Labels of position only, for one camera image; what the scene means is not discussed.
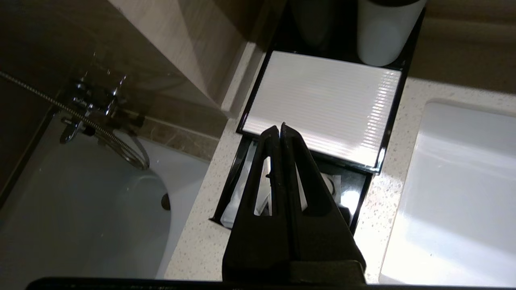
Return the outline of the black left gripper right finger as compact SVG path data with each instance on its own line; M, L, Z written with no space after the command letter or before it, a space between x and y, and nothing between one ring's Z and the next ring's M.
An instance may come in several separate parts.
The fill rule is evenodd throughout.
M281 125L295 282L364 282L365 259L301 134Z

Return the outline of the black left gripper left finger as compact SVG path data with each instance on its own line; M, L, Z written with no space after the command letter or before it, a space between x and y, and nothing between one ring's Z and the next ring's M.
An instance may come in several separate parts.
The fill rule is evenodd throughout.
M272 215L256 216L260 179L270 158ZM262 132L223 256L223 280L280 280L289 262L288 210L278 127Z

